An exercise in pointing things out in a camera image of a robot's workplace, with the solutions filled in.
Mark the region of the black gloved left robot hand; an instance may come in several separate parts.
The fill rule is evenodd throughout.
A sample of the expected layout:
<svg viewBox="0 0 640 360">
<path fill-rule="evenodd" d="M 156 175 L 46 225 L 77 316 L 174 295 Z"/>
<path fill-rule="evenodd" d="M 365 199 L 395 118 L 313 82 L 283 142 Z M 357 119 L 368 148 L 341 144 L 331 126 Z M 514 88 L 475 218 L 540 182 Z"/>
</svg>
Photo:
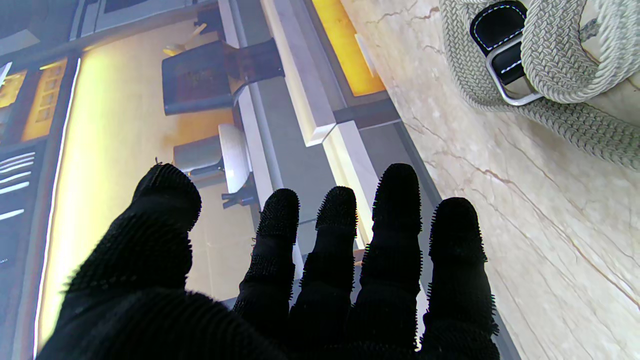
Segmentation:
<svg viewBox="0 0 640 360">
<path fill-rule="evenodd" d="M 498 360 L 495 299 L 478 215 L 463 197 L 436 207 L 432 280 L 417 349 L 423 261 L 419 181 L 409 164 L 382 174 L 359 290 L 357 203 L 335 186 L 318 210 L 294 305 L 299 200 L 287 188 L 265 202 L 232 309 L 186 289 L 189 232 L 202 201 L 189 177 L 158 162 L 110 224 L 64 294 L 39 360 Z"/>
</svg>

